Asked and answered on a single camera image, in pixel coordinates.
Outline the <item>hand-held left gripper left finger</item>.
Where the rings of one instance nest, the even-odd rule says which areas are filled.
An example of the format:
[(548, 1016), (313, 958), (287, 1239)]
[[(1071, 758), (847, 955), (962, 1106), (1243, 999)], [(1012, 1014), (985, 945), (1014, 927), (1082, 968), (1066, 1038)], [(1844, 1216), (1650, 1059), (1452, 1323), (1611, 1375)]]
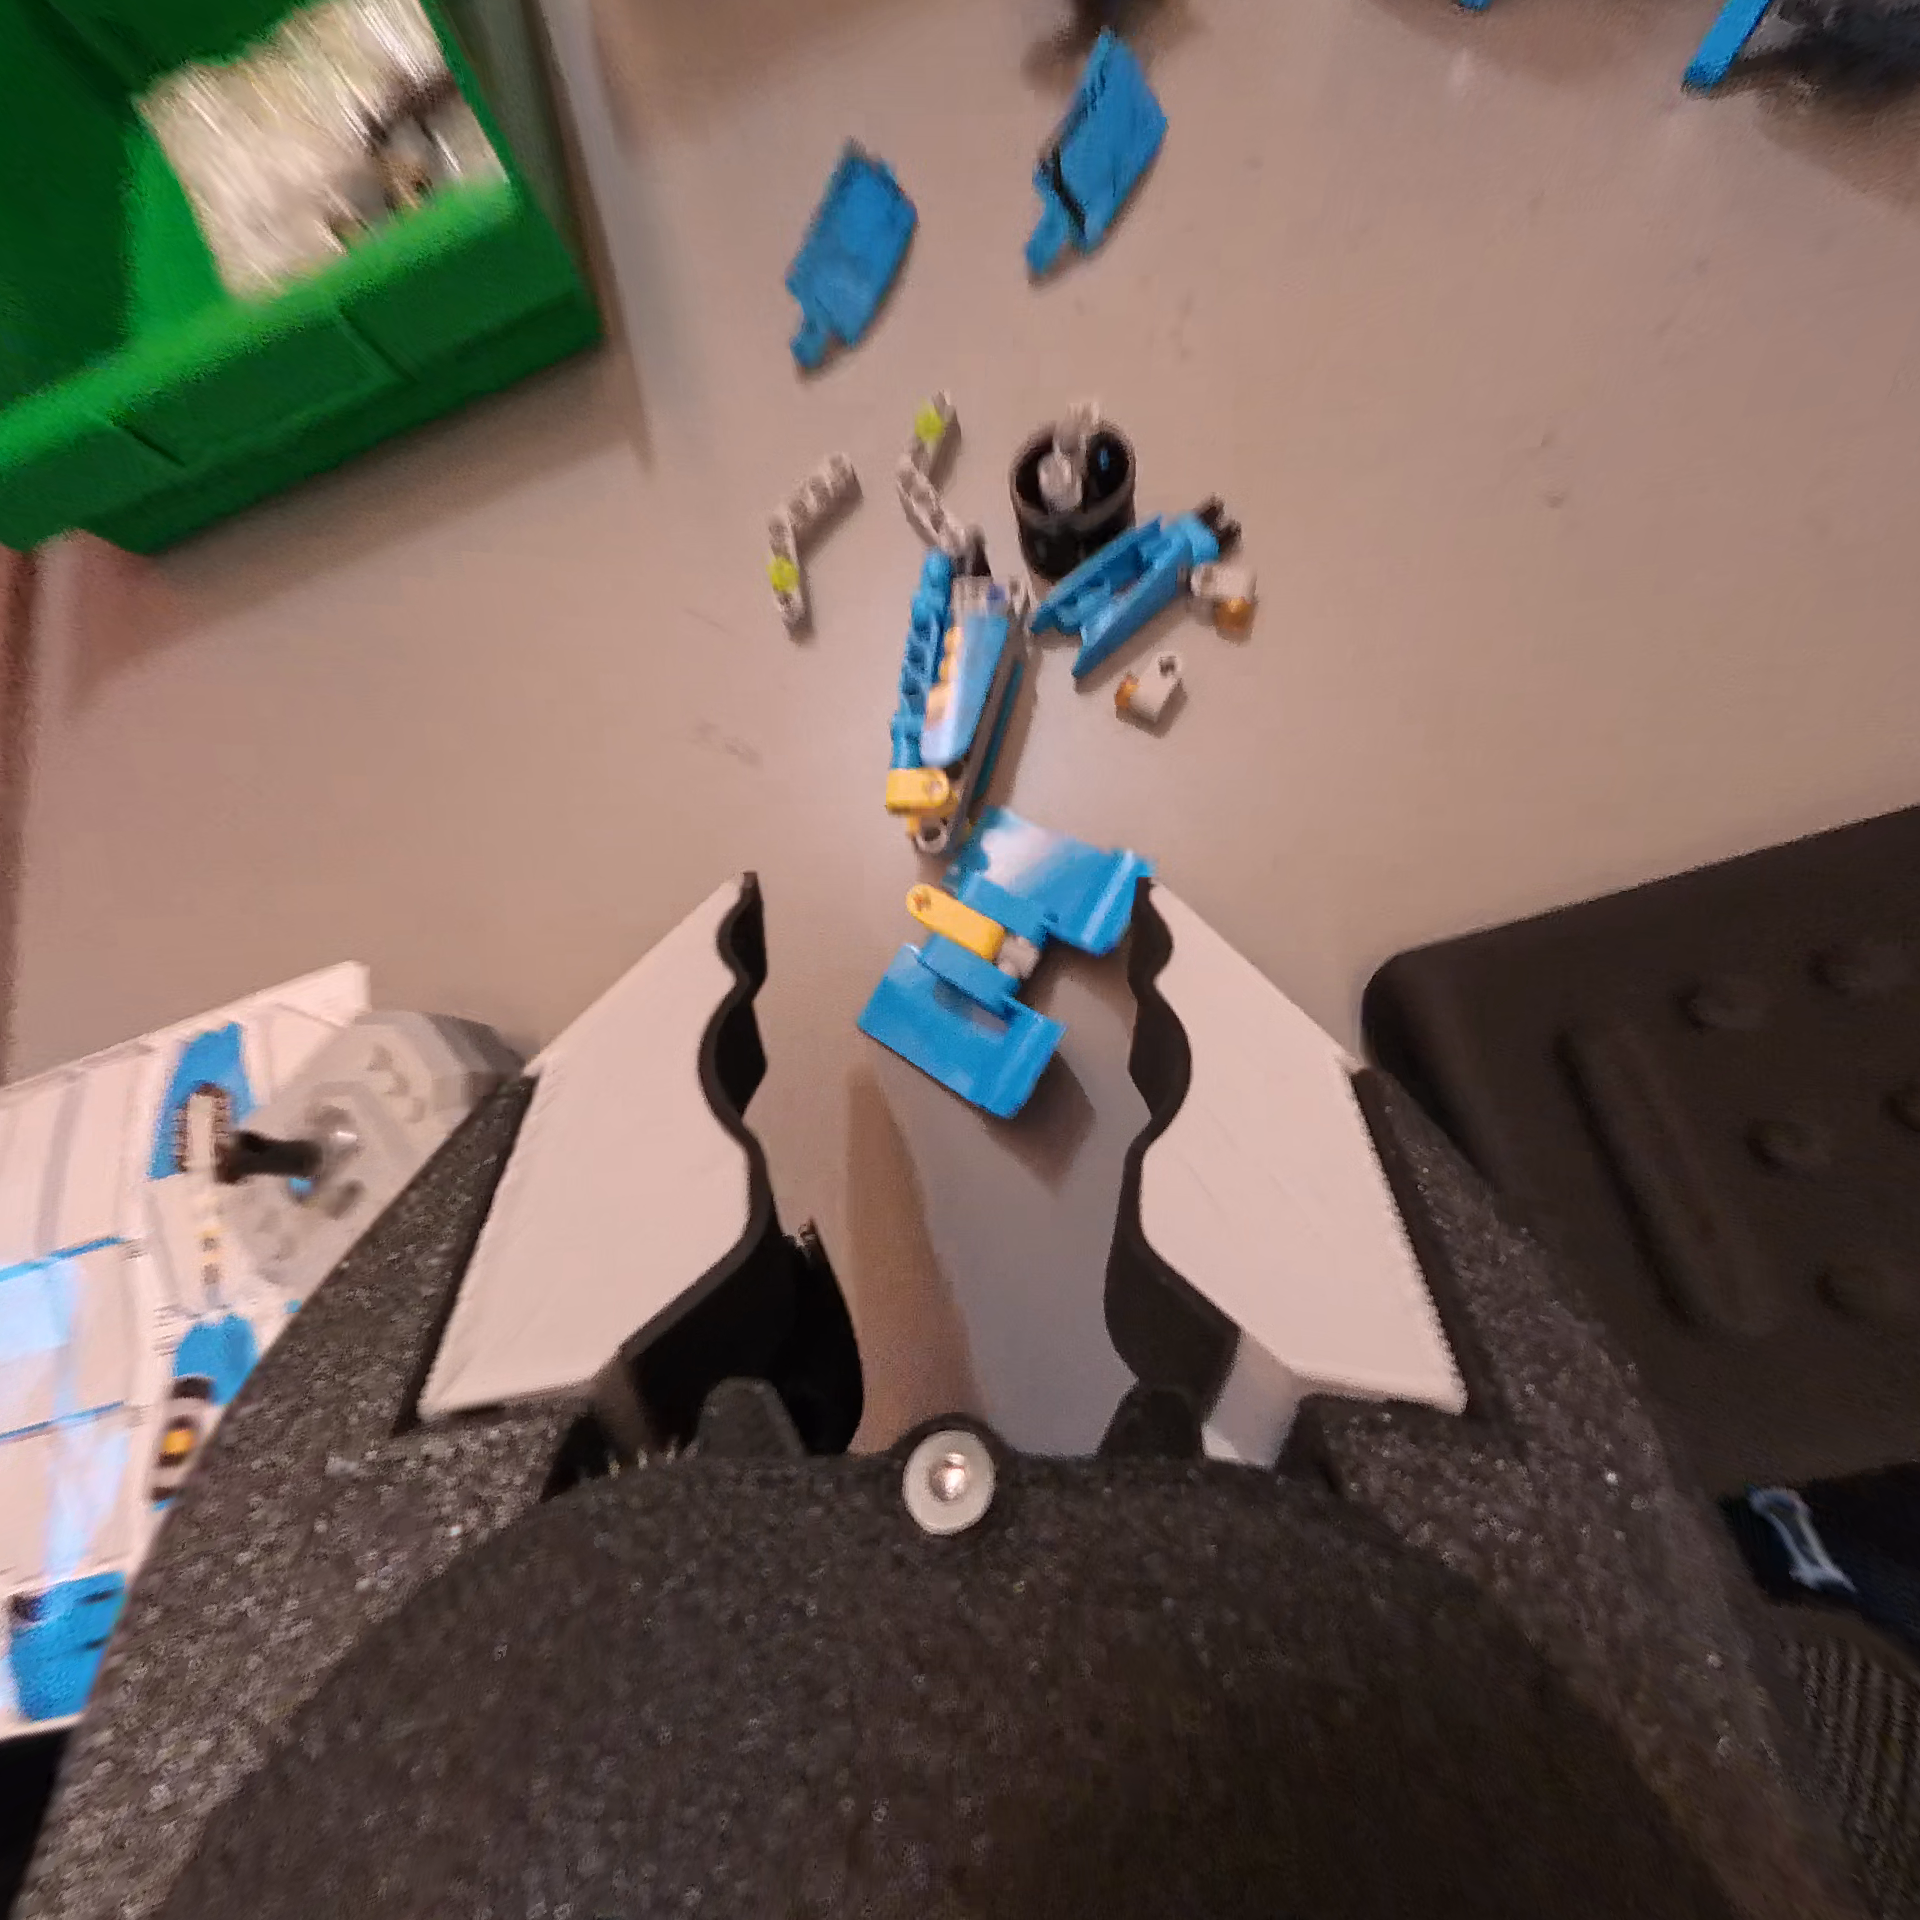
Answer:
[(749, 1105), (767, 975), (755, 873), (724, 881), (526, 1071), (526, 1103), (417, 1399), (423, 1424), (572, 1404), (629, 1449), (766, 1383), (810, 1455), (862, 1422), (847, 1299), (777, 1212)]

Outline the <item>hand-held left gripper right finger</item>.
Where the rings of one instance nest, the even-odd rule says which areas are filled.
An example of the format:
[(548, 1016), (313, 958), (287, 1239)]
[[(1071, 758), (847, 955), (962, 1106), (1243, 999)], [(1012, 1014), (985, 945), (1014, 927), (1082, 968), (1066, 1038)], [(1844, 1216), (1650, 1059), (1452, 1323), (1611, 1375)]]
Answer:
[(1463, 1416), (1357, 1060), (1163, 881), (1126, 950), (1143, 1127), (1105, 1314), (1134, 1383), (1226, 1463), (1277, 1463), (1309, 1402)]

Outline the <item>blue panel brick assembly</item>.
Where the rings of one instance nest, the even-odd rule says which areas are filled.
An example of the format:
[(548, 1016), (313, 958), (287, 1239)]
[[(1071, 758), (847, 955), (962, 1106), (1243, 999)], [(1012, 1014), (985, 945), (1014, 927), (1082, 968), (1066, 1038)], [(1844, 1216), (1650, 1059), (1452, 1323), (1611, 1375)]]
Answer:
[(857, 1028), (973, 1110), (1009, 1120), (1034, 1097), (1066, 1028), (1023, 988), (1049, 950), (1110, 953), (1155, 864), (987, 808), (940, 881), (907, 891), (922, 929)]

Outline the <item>light grey desk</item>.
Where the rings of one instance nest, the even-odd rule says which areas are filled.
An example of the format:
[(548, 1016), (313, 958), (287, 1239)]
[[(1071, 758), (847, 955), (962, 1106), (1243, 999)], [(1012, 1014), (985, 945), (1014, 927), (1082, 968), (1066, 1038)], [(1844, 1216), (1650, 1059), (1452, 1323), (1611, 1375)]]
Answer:
[[(1255, 623), (1173, 618), (1169, 729), (1043, 654), (997, 796), (1151, 857), (1348, 1044), (1391, 953), (1916, 800), (1916, 104), (1689, 98), (1714, 4), (1145, 7), (1159, 166), (1030, 281), (1063, 4), (542, 15), (606, 348), (155, 561), (38, 554), (6, 1078), (345, 958), (538, 1049), (755, 872), (749, 1123), (847, 1290), (862, 1446), (972, 1408), (1091, 1448), (1123, 961), (1052, 955), (1009, 1126), (857, 1033), (911, 930), (879, 784), (930, 391), (998, 564), (1077, 401), (1141, 512), (1242, 524)], [(850, 140), (919, 227), (804, 375), (783, 273)], [(766, 522), (831, 454), (795, 638)]]

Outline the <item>grey motor block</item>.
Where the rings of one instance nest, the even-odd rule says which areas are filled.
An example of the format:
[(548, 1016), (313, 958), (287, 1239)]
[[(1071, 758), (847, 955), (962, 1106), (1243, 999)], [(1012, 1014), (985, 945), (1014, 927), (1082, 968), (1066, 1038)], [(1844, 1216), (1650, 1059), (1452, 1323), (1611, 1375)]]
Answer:
[(225, 1226), (266, 1282), (307, 1299), (522, 1067), (479, 1023), (357, 1018), (221, 1147)]

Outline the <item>black dimpled mat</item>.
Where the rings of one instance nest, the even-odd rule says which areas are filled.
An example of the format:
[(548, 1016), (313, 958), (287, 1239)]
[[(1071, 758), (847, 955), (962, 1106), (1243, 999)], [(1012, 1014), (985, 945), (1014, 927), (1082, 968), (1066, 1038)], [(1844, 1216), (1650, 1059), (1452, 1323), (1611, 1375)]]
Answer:
[(1359, 1031), (1713, 1494), (1916, 1463), (1916, 808), (1403, 951)]

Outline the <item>instruction booklet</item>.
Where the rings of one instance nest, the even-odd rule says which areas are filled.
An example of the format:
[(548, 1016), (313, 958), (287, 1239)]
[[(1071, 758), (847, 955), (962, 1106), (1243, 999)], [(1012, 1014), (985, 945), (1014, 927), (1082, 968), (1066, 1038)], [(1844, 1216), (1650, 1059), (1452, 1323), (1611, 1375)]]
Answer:
[(154, 1539), (301, 1300), (225, 1226), (217, 1160), (365, 1014), (284, 982), (3, 1095), (3, 1740), (83, 1716)]

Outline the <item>blue yellow beam assembly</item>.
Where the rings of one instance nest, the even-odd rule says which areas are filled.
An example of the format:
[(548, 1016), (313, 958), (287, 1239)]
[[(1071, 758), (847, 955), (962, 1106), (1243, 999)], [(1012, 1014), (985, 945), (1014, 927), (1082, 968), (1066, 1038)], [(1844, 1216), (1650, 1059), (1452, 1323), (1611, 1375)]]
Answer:
[(882, 804), (922, 857), (945, 857), (993, 791), (1030, 662), (1029, 592), (972, 535), (926, 554), (907, 616)]

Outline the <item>blue pointed panel assembly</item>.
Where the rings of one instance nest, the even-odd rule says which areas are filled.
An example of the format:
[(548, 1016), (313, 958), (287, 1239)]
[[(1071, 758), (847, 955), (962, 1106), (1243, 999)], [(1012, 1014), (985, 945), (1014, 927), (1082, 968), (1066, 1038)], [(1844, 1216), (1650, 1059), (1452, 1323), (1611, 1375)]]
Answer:
[(1030, 609), (1029, 632), (1074, 641), (1071, 681), (1082, 687), (1188, 588), (1196, 569), (1230, 561), (1239, 547), (1242, 527), (1218, 497), (1145, 519), (1067, 571)]

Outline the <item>grey bent brick beam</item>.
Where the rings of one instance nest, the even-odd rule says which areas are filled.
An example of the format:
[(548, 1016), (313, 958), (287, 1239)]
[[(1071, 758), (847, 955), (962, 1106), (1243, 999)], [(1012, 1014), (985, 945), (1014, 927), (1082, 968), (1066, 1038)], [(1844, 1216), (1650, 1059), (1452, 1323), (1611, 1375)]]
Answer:
[(959, 564), (979, 543), (979, 528), (946, 505), (945, 476), (957, 447), (957, 415), (949, 391), (926, 396), (911, 418), (907, 447), (895, 464), (895, 497), (909, 531), (927, 551)]
[(857, 468), (846, 454), (812, 467), (766, 522), (763, 575), (788, 635), (810, 630), (806, 556), (859, 499)]

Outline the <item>black toy tyre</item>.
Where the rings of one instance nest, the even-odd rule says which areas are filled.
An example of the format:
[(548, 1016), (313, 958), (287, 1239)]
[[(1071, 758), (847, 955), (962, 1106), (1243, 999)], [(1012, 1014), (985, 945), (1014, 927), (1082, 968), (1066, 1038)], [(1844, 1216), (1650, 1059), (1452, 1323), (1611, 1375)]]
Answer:
[(1023, 563), (1047, 585), (1137, 524), (1137, 447), (1078, 401), (1019, 447), (1009, 487)]

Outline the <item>green plastic bin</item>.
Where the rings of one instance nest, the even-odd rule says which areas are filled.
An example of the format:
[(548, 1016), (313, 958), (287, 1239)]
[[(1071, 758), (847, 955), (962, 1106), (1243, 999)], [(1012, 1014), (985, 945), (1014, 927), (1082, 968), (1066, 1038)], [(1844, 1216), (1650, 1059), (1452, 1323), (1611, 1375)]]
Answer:
[(137, 115), (297, 4), (3, 4), (3, 539), (151, 556), (602, 336), (527, 4), (423, 4), (507, 177), (227, 294)]

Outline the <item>clear plastic parts bag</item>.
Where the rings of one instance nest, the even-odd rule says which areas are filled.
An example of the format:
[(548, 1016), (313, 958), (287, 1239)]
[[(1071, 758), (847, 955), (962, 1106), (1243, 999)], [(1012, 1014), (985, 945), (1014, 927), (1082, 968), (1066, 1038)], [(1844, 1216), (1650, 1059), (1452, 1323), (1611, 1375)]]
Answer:
[(134, 104), (227, 294), (262, 300), (507, 170), (419, 3), (297, 4)]

